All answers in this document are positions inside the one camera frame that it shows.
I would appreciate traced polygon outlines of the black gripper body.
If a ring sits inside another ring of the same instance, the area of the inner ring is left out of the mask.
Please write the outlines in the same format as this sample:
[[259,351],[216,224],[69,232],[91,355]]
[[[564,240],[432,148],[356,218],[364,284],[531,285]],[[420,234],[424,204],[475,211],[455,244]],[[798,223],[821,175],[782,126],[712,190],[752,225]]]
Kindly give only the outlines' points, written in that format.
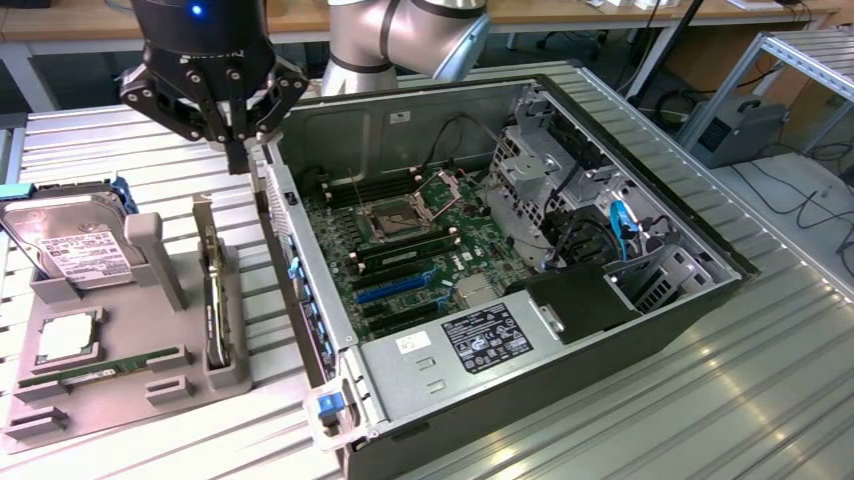
[[263,1],[133,1],[144,37],[143,64],[191,103],[201,98],[199,79],[237,136],[237,68],[275,64]]

